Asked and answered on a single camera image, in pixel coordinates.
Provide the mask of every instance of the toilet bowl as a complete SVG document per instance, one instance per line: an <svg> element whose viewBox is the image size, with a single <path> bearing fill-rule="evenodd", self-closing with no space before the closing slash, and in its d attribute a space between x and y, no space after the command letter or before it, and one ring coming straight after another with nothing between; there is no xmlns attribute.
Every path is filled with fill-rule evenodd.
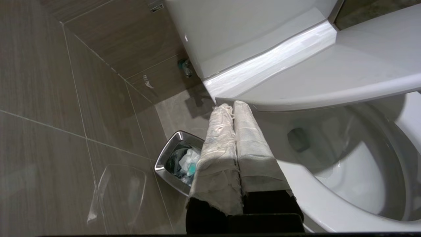
<svg viewBox="0 0 421 237"><path fill-rule="evenodd" d="M418 111L421 94L399 97L399 118L378 109L388 98L319 110L255 112L309 231L421 230L421 155L409 139L420 131L405 134L399 128L405 126L402 121L418 121L409 111ZM304 151L288 140L296 128L309 141Z"/></svg>
<svg viewBox="0 0 421 237"><path fill-rule="evenodd" d="M308 231L421 231L421 4L337 32L335 3L166 0L212 99L250 105Z"/></svg>

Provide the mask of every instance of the toilet tank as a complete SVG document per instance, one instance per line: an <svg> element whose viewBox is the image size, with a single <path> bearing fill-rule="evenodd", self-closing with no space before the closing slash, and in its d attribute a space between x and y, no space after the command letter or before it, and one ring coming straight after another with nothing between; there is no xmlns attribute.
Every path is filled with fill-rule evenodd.
<svg viewBox="0 0 421 237"><path fill-rule="evenodd" d="M166 0L196 73L208 78L327 19L337 0Z"/></svg>

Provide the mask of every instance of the stainless steel trash can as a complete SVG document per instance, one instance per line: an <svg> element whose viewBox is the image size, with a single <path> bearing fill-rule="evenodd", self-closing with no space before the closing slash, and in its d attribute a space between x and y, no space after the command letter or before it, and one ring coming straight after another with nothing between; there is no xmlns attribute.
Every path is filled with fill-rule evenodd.
<svg viewBox="0 0 421 237"><path fill-rule="evenodd" d="M203 139L196 137L188 132L177 131L162 149L161 154L159 155L158 160L155 164L155 172L169 185L173 186L173 188L177 189L182 194L188 196L190 192L190 186L183 183L165 167L166 165L168 166L167 162L169 161L171 155L173 154L173 152L176 151L176 148L180 144L188 144L192 148L202 150L204 142L205 141Z"/></svg>

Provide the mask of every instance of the trash can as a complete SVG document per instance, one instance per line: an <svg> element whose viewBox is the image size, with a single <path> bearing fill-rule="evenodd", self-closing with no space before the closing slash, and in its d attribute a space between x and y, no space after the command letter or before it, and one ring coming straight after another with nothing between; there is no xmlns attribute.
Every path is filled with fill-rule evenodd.
<svg viewBox="0 0 421 237"><path fill-rule="evenodd" d="M155 172L173 188L188 196L190 185L180 179L179 161L190 148L201 151L204 142L188 132L177 131L162 149L155 164Z"/></svg>

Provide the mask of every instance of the white toilet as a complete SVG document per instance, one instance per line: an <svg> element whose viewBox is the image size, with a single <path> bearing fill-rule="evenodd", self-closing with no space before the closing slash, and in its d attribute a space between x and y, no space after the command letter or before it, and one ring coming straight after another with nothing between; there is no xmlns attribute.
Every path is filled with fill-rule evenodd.
<svg viewBox="0 0 421 237"><path fill-rule="evenodd" d="M335 3L166 0L214 101L252 108L308 231L421 231L421 4L337 32Z"/></svg>

